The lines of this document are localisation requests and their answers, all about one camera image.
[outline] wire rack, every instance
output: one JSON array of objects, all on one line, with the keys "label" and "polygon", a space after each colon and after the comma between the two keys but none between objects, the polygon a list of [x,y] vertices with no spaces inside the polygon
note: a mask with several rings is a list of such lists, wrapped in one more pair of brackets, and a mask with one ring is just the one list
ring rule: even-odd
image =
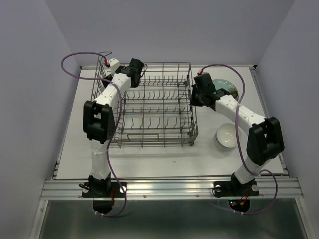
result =
[{"label": "wire rack", "polygon": [[[101,58],[95,77],[109,75]],[[137,88],[124,92],[122,115],[112,145],[116,147],[191,146],[198,135],[196,109],[190,105],[190,63],[146,63]],[[94,81],[91,100],[104,90]],[[113,110],[115,118],[119,108]]]}]

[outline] wire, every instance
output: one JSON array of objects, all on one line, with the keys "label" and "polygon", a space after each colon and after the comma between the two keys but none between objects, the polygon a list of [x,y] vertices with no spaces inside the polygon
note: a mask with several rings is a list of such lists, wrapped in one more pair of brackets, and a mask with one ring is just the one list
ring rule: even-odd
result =
[{"label": "wire", "polygon": [[249,196],[249,193],[248,193],[248,190],[247,190],[246,191],[246,198],[245,198],[245,200],[242,203],[240,203],[240,205],[244,205],[247,202],[248,196]]},{"label": "wire", "polygon": [[243,200],[244,196],[246,196],[246,199],[248,198],[248,190],[246,191],[246,195],[244,194],[239,200],[236,201],[236,203],[238,203],[241,200]]},{"label": "wire", "polygon": [[249,172],[250,174],[254,175],[254,176],[259,176],[259,174],[261,174],[262,172],[268,172],[273,178],[274,178],[274,181],[275,181],[275,184],[276,184],[276,191],[275,191],[275,195],[274,195],[274,198],[272,199],[272,201],[270,202],[270,204],[265,207],[264,209],[262,210],[259,210],[257,212],[253,212],[253,213],[244,213],[246,215],[255,215],[255,214],[258,214],[258,213],[262,213],[264,211],[266,211],[267,209],[269,209],[273,203],[275,202],[276,198],[277,198],[277,194],[278,194],[278,183],[277,183],[277,180],[276,180],[276,177],[275,175],[267,170],[267,169],[262,169],[259,173],[254,173],[252,172],[246,165],[246,162],[245,162],[245,159],[244,159],[244,156],[243,156],[243,152],[242,152],[242,149],[241,149],[241,144],[240,144],[240,140],[239,140],[239,132],[238,132],[238,118],[239,118],[239,107],[240,107],[240,104],[244,98],[244,95],[245,95],[245,92],[246,92],[246,85],[245,85],[245,81],[244,81],[244,78],[239,74],[238,71],[236,71],[233,67],[231,66],[228,66],[228,65],[225,65],[225,64],[210,64],[210,65],[207,65],[207,66],[204,66],[201,71],[200,71],[200,74],[203,73],[204,69],[208,68],[208,67],[212,67],[212,66],[223,66],[223,67],[227,67],[228,69],[234,71],[240,78],[242,84],[243,84],[243,94],[241,95],[241,97],[239,98],[238,100],[238,106],[236,108],[236,114],[235,114],[235,131],[236,131],[236,140],[237,140],[237,144],[238,144],[238,151],[239,151],[239,155],[240,155],[240,159],[245,167],[245,169],[247,170],[247,172]]},{"label": "wire", "polygon": [[[75,78],[78,78],[78,79],[82,79],[82,80],[101,80],[101,81],[106,81],[106,82],[112,84],[112,85],[115,87],[115,89],[116,89],[117,92],[118,92],[119,102],[120,102],[120,103],[119,103],[119,115],[118,115],[118,118],[117,118],[116,124],[115,124],[115,129],[116,129],[116,128],[118,127],[118,125],[119,125],[120,118],[121,118],[121,115],[122,115],[122,95],[121,95],[121,91],[120,91],[119,87],[118,87],[116,84],[114,84],[112,81],[107,80],[107,79],[104,79],[104,78],[80,77],[80,76],[77,76],[77,75],[75,75],[75,74],[72,74],[71,72],[68,72],[68,71],[64,68],[64,66],[63,66],[63,63],[64,63],[64,61],[65,61],[67,58],[69,58],[69,57],[71,57],[71,56],[83,55],[83,54],[98,55],[98,56],[104,58],[104,59],[107,61],[107,59],[106,59],[106,57],[105,57],[104,55],[102,55],[102,54],[100,54],[100,53],[97,53],[97,52],[90,52],[90,51],[75,52],[75,53],[71,53],[71,54],[68,54],[68,55],[66,55],[65,57],[63,57],[63,59],[61,60],[61,68],[62,68],[62,70],[63,70],[66,74],[68,74],[69,76],[72,76],[72,77],[75,77]],[[121,210],[120,210],[119,212],[115,213],[115,214],[112,214],[112,215],[102,215],[102,214],[100,214],[100,215],[102,215],[103,217],[107,217],[107,218],[115,217],[115,216],[119,215],[119,214],[124,210],[124,208],[126,207],[126,204],[127,204],[126,190],[124,190],[124,188],[123,188],[123,186],[122,186],[122,184],[121,184],[119,178],[116,176],[116,174],[115,174],[115,172],[114,172],[114,170],[113,170],[113,168],[112,168],[112,166],[111,166],[111,162],[110,162],[109,148],[110,148],[110,145],[111,145],[112,138],[110,139],[110,141],[109,141],[109,143],[108,143],[108,145],[107,145],[107,148],[106,148],[106,151],[107,151],[107,152],[106,152],[106,159],[107,159],[107,162],[108,162],[108,164],[109,164],[109,168],[110,168],[110,170],[111,170],[111,172],[112,172],[112,174],[113,174],[115,180],[117,181],[117,183],[119,184],[120,188],[121,188],[122,191],[123,191],[123,194],[124,194],[124,205],[123,205],[123,207],[121,208]]]}]

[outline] metal extrusion frame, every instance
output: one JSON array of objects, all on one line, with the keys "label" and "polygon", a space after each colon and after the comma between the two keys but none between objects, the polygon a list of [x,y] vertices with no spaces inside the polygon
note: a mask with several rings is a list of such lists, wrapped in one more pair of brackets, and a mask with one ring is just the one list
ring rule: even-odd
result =
[{"label": "metal extrusion frame", "polygon": [[[212,195],[214,181],[227,181],[229,177],[188,177],[171,179],[120,179],[127,182],[128,200],[225,200]],[[275,194],[274,179],[269,176],[256,178],[260,196],[256,199],[270,199]],[[298,179],[277,177],[279,191],[277,198],[303,198]],[[82,198],[79,187],[84,180],[47,180],[44,182],[41,200],[93,200]]]},{"label": "metal extrusion frame", "polygon": [[304,198],[296,198],[296,204],[297,204],[300,216],[301,216],[302,223],[305,227],[307,237],[309,239],[316,239],[317,236],[316,236],[316,233],[314,230],[313,222],[311,221],[311,218],[309,215],[309,211],[308,211],[307,206],[306,206],[305,199]]},{"label": "metal extrusion frame", "polygon": [[38,209],[36,210],[33,226],[30,234],[30,239],[37,239],[40,237],[42,224],[45,217],[45,212],[48,206],[47,200],[40,200]]}]

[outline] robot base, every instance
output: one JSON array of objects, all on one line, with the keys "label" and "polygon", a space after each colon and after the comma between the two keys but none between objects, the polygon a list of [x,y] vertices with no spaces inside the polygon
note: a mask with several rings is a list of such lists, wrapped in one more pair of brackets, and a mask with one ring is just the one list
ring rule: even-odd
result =
[{"label": "robot base", "polygon": [[212,193],[216,198],[242,197],[248,191],[249,197],[259,196],[258,186],[255,180],[241,184],[234,174],[230,181],[215,181]]},{"label": "robot base", "polygon": [[[127,188],[126,182],[121,182],[124,190]],[[82,198],[112,198],[112,191],[114,190],[113,198],[124,198],[124,193],[122,193],[122,189],[117,182],[111,182],[111,189],[108,192],[82,192]]]}]

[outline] white arm segment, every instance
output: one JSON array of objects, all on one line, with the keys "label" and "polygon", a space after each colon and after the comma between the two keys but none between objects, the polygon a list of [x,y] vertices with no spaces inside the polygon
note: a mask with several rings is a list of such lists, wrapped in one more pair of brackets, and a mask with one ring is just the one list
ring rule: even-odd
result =
[{"label": "white arm segment", "polygon": [[[231,121],[235,122],[237,104],[238,102],[232,96],[223,96],[220,98],[220,100],[216,101],[216,112],[225,115]],[[253,124],[260,124],[264,121],[264,116],[260,116],[242,105],[239,107],[238,126],[247,135],[249,133],[249,129],[252,127]],[[265,163],[264,165],[259,166],[258,164],[252,162],[248,156],[245,159],[245,163],[248,169],[255,174],[258,174],[259,171],[266,165]],[[237,169],[237,171],[235,172],[235,176],[241,184],[248,183],[255,178],[254,175],[250,174],[246,170],[243,164],[240,166],[239,169]]]},{"label": "white arm segment", "polygon": [[[231,121],[235,122],[237,100],[232,96],[223,96],[216,101],[216,112],[225,115]],[[248,135],[249,129],[253,124],[260,124],[265,121],[264,116],[260,116],[250,109],[240,105],[238,114],[238,126]]]},{"label": "white arm segment", "polygon": [[[119,87],[121,95],[131,87],[131,78],[122,73],[115,74],[112,82]],[[107,88],[94,99],[97,104],[103,106],[108,104],[112,109],[117,107],[119,95],[113,84],[109,84]],[[106,148],[108,143],[109,140],[106,140],[103,144],[96,140],[90,140],[92,158],[90,175],[95,179],[106,179],[110,174],[110,168],[106,160]]]},{"label": "white arm segment", "polygon": [[118,59],[112,58],[109,60],[110,68],[111,68],[111,75],[114,76],[115,71],[121,65]]}]

